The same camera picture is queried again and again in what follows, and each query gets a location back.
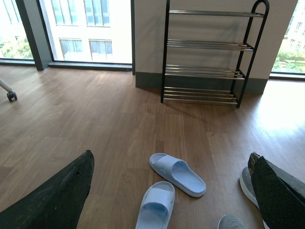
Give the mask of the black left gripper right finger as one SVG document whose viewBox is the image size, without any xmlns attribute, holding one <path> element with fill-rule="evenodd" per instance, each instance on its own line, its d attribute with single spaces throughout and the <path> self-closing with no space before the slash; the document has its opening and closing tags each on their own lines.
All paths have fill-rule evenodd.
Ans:
<svg viewBox="0 0 305 229">
<path fill-rule="evenodd" d="M 263 221 L 270 229 L 305 227 L 305 186 L 283 178 L 263 156 L 252 152 L 248 171 Z"/>
</svg>

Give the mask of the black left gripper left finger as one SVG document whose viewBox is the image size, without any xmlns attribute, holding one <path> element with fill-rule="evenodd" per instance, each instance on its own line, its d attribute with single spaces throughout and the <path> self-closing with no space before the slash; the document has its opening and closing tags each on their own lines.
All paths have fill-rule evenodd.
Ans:
<svg viewBox="0 0 305 229">
<path fill-rule="evenodd" d="M 2 229 L 75 229 L 91 189 L 90 150 L 0 214 Z"/>
</svg>

